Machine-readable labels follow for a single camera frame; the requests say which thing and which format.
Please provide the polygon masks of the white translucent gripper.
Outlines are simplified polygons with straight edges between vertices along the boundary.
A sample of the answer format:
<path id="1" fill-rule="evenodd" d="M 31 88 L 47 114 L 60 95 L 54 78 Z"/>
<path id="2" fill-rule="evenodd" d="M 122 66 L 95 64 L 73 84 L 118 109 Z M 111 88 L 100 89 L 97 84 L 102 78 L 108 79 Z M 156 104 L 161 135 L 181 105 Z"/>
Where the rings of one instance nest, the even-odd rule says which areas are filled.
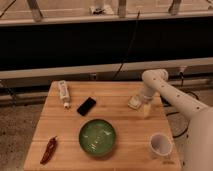
<path id="1" fill-rule="evenodd" d="M 150 102 L 153 100 L 154 95 L 155 95 L 155 90 L 146 84 L 144 84 L 139 91 L 139 97 L 141 102 L 146 103 L 143 106 L 144 118 L 148 118 L 150 115 L 150 110 L 151 110 Z"/>

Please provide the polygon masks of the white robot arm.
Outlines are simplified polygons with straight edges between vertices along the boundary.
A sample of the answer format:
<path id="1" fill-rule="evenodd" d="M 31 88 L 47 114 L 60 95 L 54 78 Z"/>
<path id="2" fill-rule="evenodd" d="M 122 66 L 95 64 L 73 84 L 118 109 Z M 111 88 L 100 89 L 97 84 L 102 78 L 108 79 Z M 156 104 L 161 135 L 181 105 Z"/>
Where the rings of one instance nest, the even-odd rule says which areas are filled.
<path id="1" fill-rule="evenodd" d="M 213 171 L 213 107 L 170 85 L 165 69 L 146 70 L 141 77 L 144 102 L 158 92 L 189 122 L 182 171 Z"/>

